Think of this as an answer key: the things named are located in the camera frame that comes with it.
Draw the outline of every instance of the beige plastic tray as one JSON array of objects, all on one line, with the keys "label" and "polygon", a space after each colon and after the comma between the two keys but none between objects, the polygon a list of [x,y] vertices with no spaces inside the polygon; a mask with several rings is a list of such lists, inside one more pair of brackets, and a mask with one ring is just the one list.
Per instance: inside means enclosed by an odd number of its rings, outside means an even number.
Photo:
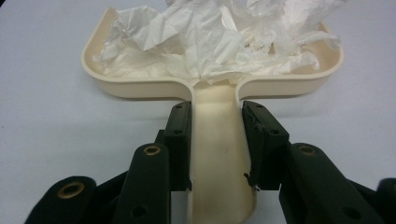
[{"label": "beige plastic tray", "polygon": [[[341,49],[324,42],[306,46],[320,62],[320,72],[310,67],[291,75],[245,77],[237,85],[223,81],[192,86],[176,77],[105,77],[92,60],[101,53],[116,19],[108,8],[82,52],[85,71],[109,94],[126,98],[170,98],[192,101],[191,181],[189,223],[242,223],[255,207],[255,190],[244,177],[250,157],[240,112],[240,99],[252,96],[297,95],[317,89],[343,61]],[[321,24],[321,29],[329,32]]]}]

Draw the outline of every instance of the table surface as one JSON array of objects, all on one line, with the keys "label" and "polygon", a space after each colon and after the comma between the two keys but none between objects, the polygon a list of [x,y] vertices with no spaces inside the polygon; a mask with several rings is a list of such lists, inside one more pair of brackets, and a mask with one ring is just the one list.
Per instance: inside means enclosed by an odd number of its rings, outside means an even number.
[{"label": "table surface", "polygon": [[[164,1],[7,0],[0,7],[0,223],[22,223],[47,189],[71,175],[101,184],[128,169],[178,101],[134,101],[101,91],[80,54],[108,6]],[[325,22],[339,35],[342,67],[317,91],[254,99],[290,141],[322,148],[371,189],[396,176],[396,2],[351,0]],[[186,193],[173,193],[184,223]],[[246,223],[285,223],[277,192],[258,193]]]}]

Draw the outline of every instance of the white surface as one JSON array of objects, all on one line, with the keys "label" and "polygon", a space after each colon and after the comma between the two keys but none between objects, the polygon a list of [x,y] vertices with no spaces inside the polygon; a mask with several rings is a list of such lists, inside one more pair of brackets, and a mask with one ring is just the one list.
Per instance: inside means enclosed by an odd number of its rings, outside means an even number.
[{"label": "white surface", "polygon": [[[80,53],[108,6],[163,1],[22,1],[0,7],[0,223],[22,223],[70,175],[101,184],[128,169],[177,101],[132,101],[100,91]],[[345,62],[319,90],[260,99],[290,141],[321,147],[345,176],[375,189],[396,176],[396,2],[351,0],[326,23]],[[183,193],[173,223],[184,223]],[[246,223],[285,223],[277,192],[260,192]]]}]

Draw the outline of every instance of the tissue paper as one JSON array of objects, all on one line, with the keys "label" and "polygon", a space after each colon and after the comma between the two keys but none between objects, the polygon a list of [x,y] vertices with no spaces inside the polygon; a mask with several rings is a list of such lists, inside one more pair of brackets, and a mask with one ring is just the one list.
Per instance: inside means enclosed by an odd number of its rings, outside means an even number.
[{"label": "tissue paper", "polygon": [[94,60],[110,77],[180,77],[192,84],[244,76],[319,69],[304,45],[335,35],[319,23],[346,0],[167,0],[163,13],[150,7],[119,10]]}]

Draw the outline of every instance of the crumpled paper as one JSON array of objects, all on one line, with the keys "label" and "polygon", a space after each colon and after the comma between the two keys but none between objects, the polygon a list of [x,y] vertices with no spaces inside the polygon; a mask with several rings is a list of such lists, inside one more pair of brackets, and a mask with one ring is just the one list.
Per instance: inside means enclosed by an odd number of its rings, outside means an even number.
[{"label": "crumpled paper", "polygon": [[180,77],[195,84],[320,68],[303,46],[335,35],[319,23],[347,0],[167,0],[163,13],[119,10],[101,55],[109,77]]}]

